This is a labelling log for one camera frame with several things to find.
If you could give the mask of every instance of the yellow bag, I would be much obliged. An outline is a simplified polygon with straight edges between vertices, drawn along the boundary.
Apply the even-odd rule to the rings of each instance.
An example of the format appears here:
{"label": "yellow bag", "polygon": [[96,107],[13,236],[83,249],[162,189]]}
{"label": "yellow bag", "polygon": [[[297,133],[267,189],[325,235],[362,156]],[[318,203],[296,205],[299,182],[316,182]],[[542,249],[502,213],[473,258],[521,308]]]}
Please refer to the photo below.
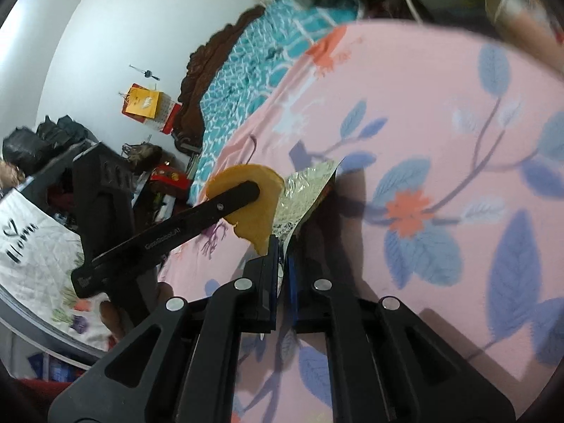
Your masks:
{"label": "yellow bag", "polygon": [[128,106],[126,112],[137,114],[148,119],[154,119],[157,114],[157,104],[161,93],[148,89],[132,87],[129,89]]}

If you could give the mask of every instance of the teal patterned fabric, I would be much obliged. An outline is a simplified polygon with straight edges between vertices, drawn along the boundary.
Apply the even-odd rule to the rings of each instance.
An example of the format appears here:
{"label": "teal patterned fabric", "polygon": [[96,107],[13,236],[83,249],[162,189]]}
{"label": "teal patterned fabric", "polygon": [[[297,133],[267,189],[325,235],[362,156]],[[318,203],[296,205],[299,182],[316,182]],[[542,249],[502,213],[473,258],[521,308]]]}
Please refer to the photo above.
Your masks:
{"label": "teal patterned fabric", "polygon": [[204,145],[190,191],[195,202],[233,132],[266,101],[294,62],[339,24],[357,18],[356,6],[300,9],[276,0],[243,32],[200,101]]}

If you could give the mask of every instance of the white wall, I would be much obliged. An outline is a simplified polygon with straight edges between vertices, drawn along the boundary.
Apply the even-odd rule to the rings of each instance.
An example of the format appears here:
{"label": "white wall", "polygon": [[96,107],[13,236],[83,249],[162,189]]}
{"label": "white wall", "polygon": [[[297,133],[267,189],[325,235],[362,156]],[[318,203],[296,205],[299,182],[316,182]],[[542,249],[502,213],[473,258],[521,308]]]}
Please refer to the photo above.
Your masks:
{"label": "white wall", "polygon": [[0,141],[33,127],[51,59],[80,0],[18,0],[0,28]]}
{"label": "white wall", "polygon": [[[115,151],[123,143],[151,142],[175,152],[171,136],[121,114],[132,83],[175,100],[190,54],[253,0],[82,0],[57,47],[39,103],[45,114],[69,114]],[[150,69],[146,79],[129,64]]]}

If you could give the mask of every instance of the hand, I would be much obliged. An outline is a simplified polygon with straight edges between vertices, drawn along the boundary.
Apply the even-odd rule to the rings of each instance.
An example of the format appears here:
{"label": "hand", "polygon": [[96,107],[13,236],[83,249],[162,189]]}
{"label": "hand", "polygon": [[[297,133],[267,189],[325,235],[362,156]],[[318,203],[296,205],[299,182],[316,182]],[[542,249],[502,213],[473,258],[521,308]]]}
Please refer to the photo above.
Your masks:
{"label": "hand", "polygon": [[[162,304],[168,301],[174,296],[174,291],[172,286],[168,283],[160,282],[157,285],[157,303]],[[125,337],[125,332],[121,326],[121,318],[119,317],[119,311],[114,304],[110,301],[103,301],[100,304],[100,318],[104,325],[112,332],[117,341],[120,341]]]}

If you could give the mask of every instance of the pink bed sheet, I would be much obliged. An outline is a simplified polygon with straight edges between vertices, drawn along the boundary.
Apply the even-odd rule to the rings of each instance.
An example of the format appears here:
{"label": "pink bed sheet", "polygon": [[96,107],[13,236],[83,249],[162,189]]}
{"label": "pink bed sheet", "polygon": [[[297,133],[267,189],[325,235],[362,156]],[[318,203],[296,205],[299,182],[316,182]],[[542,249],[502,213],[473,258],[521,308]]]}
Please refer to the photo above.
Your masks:
{"label": "pink bed sheet", "polygon": [[[522,414],[564,354],[563,83],[467,32],[339,27],[215,170],[250,160],[287,176],[326,158],[344,158],[327,265],[349,265],[364,297],[399,297]],[[249,249],[221,222],[177,249],[163,279],[202,298]],[[276,332],[243,339],[233,421],[332,421],[323,337],[290,324],[279,309]]]}

